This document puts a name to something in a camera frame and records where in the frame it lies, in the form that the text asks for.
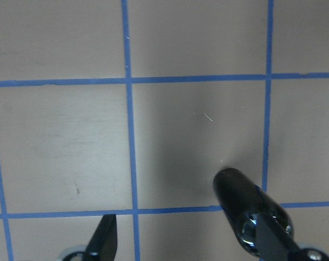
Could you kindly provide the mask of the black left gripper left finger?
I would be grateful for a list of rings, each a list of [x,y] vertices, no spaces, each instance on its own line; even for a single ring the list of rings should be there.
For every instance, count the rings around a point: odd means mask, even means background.
[[[117,253],[117,220],[115,214],[102,216],[86,249],[84,260],[114,261]]]

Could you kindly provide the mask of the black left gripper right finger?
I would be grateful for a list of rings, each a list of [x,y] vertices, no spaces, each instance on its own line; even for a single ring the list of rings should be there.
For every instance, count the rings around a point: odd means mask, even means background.
[[[255,247],[263,260],[303,260],[302,251],[293,239],[293,224],[287,214],[258,214]]]

